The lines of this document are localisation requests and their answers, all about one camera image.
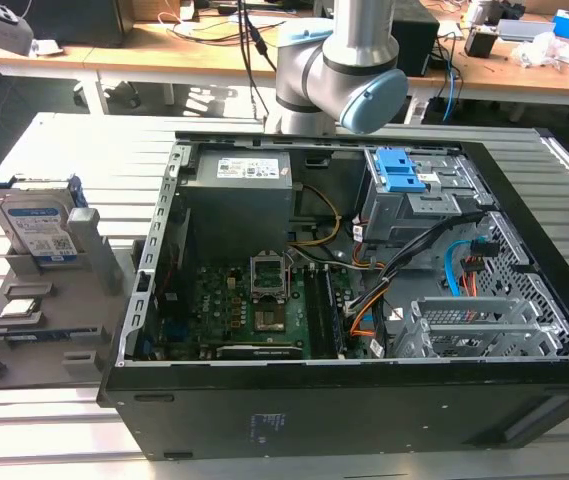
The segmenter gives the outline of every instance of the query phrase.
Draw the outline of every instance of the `yellow wire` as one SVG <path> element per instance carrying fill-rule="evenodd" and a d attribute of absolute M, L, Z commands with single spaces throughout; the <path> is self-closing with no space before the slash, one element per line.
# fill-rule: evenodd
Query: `yellow wire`
<path fill-rule="evenodd" d="M 324 202 L 326 202 L 326 204 L 331 207 L 331 210 L 333 210 L 333 215 L 335 215 L 335 225 L 333 226 L 333 230 L 331 231 L 331 233 L 324 238 L 319 238 L 317 240 L 305 240 L 302 242 L 290 242 L 289 245 L 294 245 L 294 246 L 298 246 L 298 247 L 313 247 L 316 245 L 323 245 L 324 243 L 330 242 L 331 240 L 333 240 L 336 236 L 337 236 L 337 232 L 340 231 L 340 224 L 341 224 L 341 218 L 340 218 L 340 214 L 337 211 L 337 208 L 335 208 L 335 205 L 333 205 L 333 203 L 328 199 L 328 197 L 326 195 L 324 195 L 322 192 L 320 192 L 317 188 L 312 187 L 310 185 L 302 185 L 302 189 L 304 188 L 308 188 L 309 190 L 312 190 L 313 192 L 315 192 L 317 194 L 318 197 L 320 197 L 322 200 L 324 200 Z"/>

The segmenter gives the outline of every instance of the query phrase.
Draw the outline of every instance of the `wooden desk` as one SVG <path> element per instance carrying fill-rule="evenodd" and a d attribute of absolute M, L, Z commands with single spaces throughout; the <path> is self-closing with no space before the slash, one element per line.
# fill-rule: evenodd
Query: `wooden desk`
<path fill-rule="evenodd" d="M 0 48 L 0 73 L 11 77 L 79 80 L 91 113 L 108 111 L 97 71 L 84 68 L 84 60 L 92 50 L 89 46 L 65 46 L 63 55 L 24 57 Z"/>
<path fill-rule="evenodd" d="M 434 5 L 438 0 L 428 0 Z M 440 20 L 459 20 L 459 13 L 444 13 L 431 6 L 431 13 Z M 283 19 L 291 18 L 282 15 Z M 525 19 L 540 17 L 527 16 Z M 193 24 L 191 35 L 216 38 L 237 32 L 237 24 L 225 19 L 204 17 Z M 277 29 L 264 32 L 265 40 L 274 44 Z M 452 40 L 443 41 L 450 50 Z M 464 53 L 464 40 L 456 42 L 454 64 L 464 77 L 461 98 L 523 103 L 569 105 L 569 66 L 561 71 L 551 67 L 525 69 L 510 59 L 513 43 L 497 42 L 489 59 L 469 58 Z M 0 71 L 6 75 L 75 78 L 83 81 L 91 113 L 108 113 L 100 78 L 114 77 L 137 82 L 165 85 L 165 98 L 171 103 L 171 84 L 247 85 L 246 72 L 238 46 L 210 46 L 194 43 L 167 31 L 157 24 L 137 24 L 123 48 L 64 47 L 66 54 L 52 58 L 27 58 L 0 50 Z M 258 85 L 273 87 L 275 74 L 254 49 L 251 49 L 254 78 Z M 276 62 L 277 49 L 269 55 Z M 421 122 L 431 98 L 444 84 L 444 74 L 431 71 L 423 78 L 409 78 L 411 103 L 406 123 Z"/>
<path fill-rule="evenodd" d="M 440 21 L 459 21 L 461 17 L 460 13 L 444 13 L 435 6 L 429 7 L 429 11 Z M 538 15 L 524 15 L 523 20 L 547 21 Z M 510 57 L 518 44 L 499 39 L 489 58 L 469 57 L 464 52 L 465 42 L 466 39 L 456 41 L 453 56 L 453 64 L 460 69 L 464 78 L 460 98 L 569 105 L 569 65 L 561 63 L 559 71 L 551 66 L 524 68 Z M 441 43 L 449 51 L 453 46 L 451 38 L 441 40 Z M 425 79 L 432 80 L 434 89 L 420 89 L 411 99 L 409 116 L 412 118 L 406 123 L 421 122 L 428 102 L 444 84 L 444 73 L 431 70 Z M 456 82 L 456 92 L 460 84 Z"/>

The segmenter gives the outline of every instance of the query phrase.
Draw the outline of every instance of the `gray drive holder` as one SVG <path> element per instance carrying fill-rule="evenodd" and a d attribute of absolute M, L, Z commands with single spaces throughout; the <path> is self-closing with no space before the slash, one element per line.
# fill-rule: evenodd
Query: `gray drive holder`
<path fill-rule="evenodd" d="M 11 249 L 0 290 L 0 387 L 99 382 L 110 340 L 126 308 L 128 251 L 100 236 L 99 213 L 71 210 L 72 261 L 42 265 Z"/>

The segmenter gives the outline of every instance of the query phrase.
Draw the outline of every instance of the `motherboard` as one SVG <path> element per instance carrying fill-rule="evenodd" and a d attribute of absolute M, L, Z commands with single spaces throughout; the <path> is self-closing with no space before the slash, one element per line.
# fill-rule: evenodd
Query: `motherboard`
<path fill-rule="evenodd" d="M 274 253 L 259 260 L 199 267 L 189 314 L 169 314 L 162 321 L 163 355 L 171 360 L 334 358 L 343 345 L 338 312 L 353 295 L 346 269 L 285 266 Z"/>

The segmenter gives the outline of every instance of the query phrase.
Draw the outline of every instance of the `metal slotted table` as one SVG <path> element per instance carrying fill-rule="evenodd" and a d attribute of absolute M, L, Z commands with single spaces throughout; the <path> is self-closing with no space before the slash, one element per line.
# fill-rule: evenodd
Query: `metal slotted table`
<path fill-rule="evenodd" d="M 251 120 L 39 114 L 0 167 L 76 172 L 115 248 L 144 237 L 175 131 L 261 131 Z M 569 262 L 569 154 L 530 129 L 389 126 L 389 138 L 482 142 Z M 0 285 L 8 265 L 0 228 Z M 569 478 L 569 420 L 520 450 L 155 462 L 144 460 L 97 388 L 0 391 L 0 477 Z"/>

